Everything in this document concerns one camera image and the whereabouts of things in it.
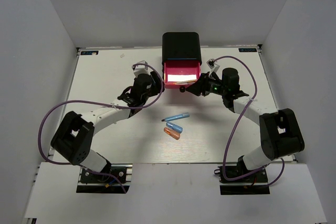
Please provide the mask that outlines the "yellow thin pen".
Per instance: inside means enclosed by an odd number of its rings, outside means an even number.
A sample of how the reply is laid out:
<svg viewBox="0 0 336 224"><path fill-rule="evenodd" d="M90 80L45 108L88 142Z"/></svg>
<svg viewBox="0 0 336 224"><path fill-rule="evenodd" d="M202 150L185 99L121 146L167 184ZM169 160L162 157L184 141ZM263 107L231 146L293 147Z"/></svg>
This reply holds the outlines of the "yellow thin pen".
<svg viewBox="0 0 336 224"><path fill-rule="evenodd" d="M191 83L195 83L197 80L187 80L187 81L178 81L178 82L174 82L173 84L175 85L188 85Z"/></svg>

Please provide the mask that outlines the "pink drawer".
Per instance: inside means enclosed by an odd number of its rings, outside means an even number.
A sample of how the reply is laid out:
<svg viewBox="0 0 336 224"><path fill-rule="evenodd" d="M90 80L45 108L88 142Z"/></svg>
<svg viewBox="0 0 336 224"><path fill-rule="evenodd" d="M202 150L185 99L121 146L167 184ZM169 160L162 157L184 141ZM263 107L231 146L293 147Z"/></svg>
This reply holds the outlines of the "pink drawer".
<svg viewBox="0 0 336 224"><path fill-rule="evenodd" d="M198 60L168 60L163 65L163 79L166 89L187 88L192 85L175 85L174 82L198 80L201 64Z"/></svg>

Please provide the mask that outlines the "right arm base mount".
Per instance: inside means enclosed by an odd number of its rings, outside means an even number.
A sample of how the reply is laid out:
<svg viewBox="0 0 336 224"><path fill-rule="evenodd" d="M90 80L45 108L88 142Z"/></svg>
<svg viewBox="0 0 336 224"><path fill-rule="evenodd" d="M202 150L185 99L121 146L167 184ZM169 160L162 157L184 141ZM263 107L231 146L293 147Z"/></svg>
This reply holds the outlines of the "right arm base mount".
<svg viewBox="0 0 336 224"><path fill-rule="evenodd" d="M268 177L266 171L256 172L248 177L228 181L223 176L223 167L214 170L214 175L219 177L220 194L224 196L235 195L269 195Z"/></svg>

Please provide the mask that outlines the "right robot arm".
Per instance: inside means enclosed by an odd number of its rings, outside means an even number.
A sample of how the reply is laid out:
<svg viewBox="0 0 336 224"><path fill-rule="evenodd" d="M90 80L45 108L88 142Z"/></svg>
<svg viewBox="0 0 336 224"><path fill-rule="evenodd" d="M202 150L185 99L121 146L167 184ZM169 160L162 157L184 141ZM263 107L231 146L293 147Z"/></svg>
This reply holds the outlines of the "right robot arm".
<svg viewBox="0 0 336 224"><path fill-rule="evenodd" d="M294 111L269 108L250 97L240 89L238 71L234 68L225 68L221 78L214 72L203 73L186 91L198 97L220 95L224 106L239 115L239 121L245 117L259 126L260 145L238 159L231 175L226 174L226 166L222 167L226 181L250 181L271 162L305 148Z"/></svg>

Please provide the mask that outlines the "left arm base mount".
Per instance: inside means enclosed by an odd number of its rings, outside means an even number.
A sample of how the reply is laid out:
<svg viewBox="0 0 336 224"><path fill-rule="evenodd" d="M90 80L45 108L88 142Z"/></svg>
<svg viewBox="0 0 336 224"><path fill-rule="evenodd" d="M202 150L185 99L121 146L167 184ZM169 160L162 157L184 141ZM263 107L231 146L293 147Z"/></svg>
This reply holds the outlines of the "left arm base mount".
<svg viewBox="0 0 336 224"><path fill-rule="evenodd" d="M114 164L110 174L116 177L123 185L124 190L114 177L97 175L86 168L80 170L76 193L82 194L124 194L131 185L132 164Z"/></svg>

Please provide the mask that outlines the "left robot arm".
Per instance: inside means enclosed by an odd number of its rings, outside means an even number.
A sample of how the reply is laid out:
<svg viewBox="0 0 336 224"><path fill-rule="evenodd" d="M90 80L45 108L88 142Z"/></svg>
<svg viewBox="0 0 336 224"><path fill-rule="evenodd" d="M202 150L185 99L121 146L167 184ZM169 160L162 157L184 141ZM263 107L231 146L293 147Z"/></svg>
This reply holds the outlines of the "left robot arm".
<svg viewBox="0 0 336 224"><path fill-rule="evenodd" d="M112 124L133 117L142 110L148 98L162 90L160 75L155 71L138 74L133 85L127 87L109 106L82 114L68 112L52 138L51 146L70 164L93 171L98 181L108 180L111 163L91 149L94 135Z"/></svg>

